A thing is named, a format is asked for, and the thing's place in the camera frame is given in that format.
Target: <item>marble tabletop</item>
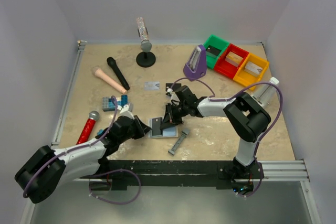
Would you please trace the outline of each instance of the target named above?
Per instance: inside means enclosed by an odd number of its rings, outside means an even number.
[[[238,45],[264,59],[266,55],[262,45]],[[195,45],[153,45],[152,52],[156,55],[156,63],[149,68],[141,68],[135,58],[140,52],[140,45],[129,44],[88,44],[80,60],[77,77],[69,100],[66,120],[60,137],[60,148],[76,144],[88,113],[97,110],[100,120],[95,124],[90,138],[99,129],[106,128],[113,117],[113,112],[103,112],[102,97],[121,94],[96,78],[91,68],[101,69],[117,82],[114,72],[108,67],[106,59],[113,57],[129,83],[129,102],[134,104],[133,114],[148,124],[150,118],[163,116],[168,99],[165,95],[165,84],[184,77],[183,66],[187,62]],[[268,69],[263,80],[269,80],[271,72]],[[160,82],[159,90],[144,90],[147,81]],[[217,98],[231,97],[243,88],[233,80],[208,69],[202,78],[216,93]],[[207,87],[199,82],[182,81],[197,97],[210,95]],[[274,119],[279,108],[276,96],[266,110]],[[168,150],[175,144],[177,138],[144,137],[138,140],[128,140],[120,145],[117,152],[109,159],[139,159],[139,160],[231,160],[238,150],[239,137],[227,118],[207,117],[193,118],[186,116],[184,124],[178,126],[190,129],[190,134],[177,149],[175,156]],[[281,115],[274,128],[264,137],[258,150],[259,160],[295,160],[285,121]]]

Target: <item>orange bin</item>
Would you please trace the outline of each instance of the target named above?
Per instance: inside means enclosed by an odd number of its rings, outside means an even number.
[[[247,62],[252,62],[255,65],[262,67],[262,72],[257,76],[253,76],[252,74],[244,71],[245,65]],[[240,65],[236,75],[233,77],[233,80],[240,83],[243,86],[249,86],[253,83],[256,83],[262,79],[266,69],[268,68],[269,62],[267,60],[263,60],[260,57],[249,53],[248,56],[245,58],[243,64]]]

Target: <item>white backdrop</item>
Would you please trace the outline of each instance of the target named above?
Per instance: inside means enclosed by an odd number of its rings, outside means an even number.
[[[14,175],[52,141],[76,41],[55,0],[0,0],[0,52],[0,223],[19,224]]]
[[[296,158],[325,224],[336,219],[336,0],[291,0],[266,43]]]
[[[151,39],[204,42],[267,39],[289,0],[57,0],[75,36],[94,42],[139,42],[135,19]]]

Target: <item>gray tool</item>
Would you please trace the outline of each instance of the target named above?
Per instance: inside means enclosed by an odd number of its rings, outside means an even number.
[[[172,154],[173,156],[175,155],[175,151],[177,150],[177,148],[179,147],[179,145],[182,143],[182,141],[188,136],[190,130],[187,128],[184,128],[181,132],[181,136],[178,138],[178,140],[176,141],[176,143],[174,144],[173,148],[171,148],[170,150],[168,150],[168,152],[170,154]]]

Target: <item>blue lego brick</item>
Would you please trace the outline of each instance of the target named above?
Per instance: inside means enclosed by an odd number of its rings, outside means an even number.
[[[117,98],[117,104],[118,106],[124,106],[128,103],[128,97],[126,94],[123,94],[121,96],[121,98]],[[102,99],[102,109],[103,111],[107,112],[107,111],[114,111],[115,107],[112,99],[110,97],[103,97]]]
[[[126,94],[121,95],[121,106],[124,107],[128,103],[128,96]]]

